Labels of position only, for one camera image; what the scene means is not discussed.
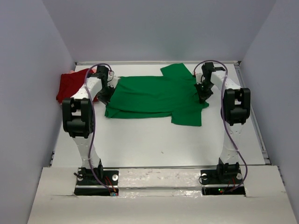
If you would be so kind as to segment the green t shirt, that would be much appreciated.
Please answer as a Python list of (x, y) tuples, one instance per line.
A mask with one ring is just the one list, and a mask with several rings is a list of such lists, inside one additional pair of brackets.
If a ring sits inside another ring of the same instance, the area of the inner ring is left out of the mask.
[(147, 119), (170, 117), (181, 126), (201, 126), (202, 110), (195, 79), (183, 63), (160, 69), (161, 76), (121, 77), (106, 106), (110, 119)]

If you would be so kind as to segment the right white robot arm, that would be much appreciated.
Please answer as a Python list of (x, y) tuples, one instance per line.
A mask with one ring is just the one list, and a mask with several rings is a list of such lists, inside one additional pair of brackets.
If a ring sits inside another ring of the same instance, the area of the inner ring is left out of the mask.
[(239, 150), (242, 128), (250, 116), (251, 92), (228, 78), (228, 69), (223, 63), (215, 66), (216, 60), (205, 60), (196, 65), (202, 72), (193, 72), (194, 85), (199, 102), (205, 103), (216, 86), (221, 92), (221, 120), (224, 126), (222, 152), (215, 169), (201, 171), (199, 182), (202, 185), (233, 184), (240, 187), (246, 175), (241, 174), (240, 162), (245, 162)]

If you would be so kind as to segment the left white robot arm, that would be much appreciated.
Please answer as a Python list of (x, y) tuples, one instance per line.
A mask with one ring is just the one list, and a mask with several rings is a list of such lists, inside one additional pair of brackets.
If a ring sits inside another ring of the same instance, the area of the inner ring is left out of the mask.
[(82, 161), (79, 179), (104, 185), (103, 165), (94, 146), (96, 116), (93, 100), (109, 104), (118, 78), (110, 65), (98, 63), (90, 67), (79, 90), (62, 101), (63, 129), (74, 140)]

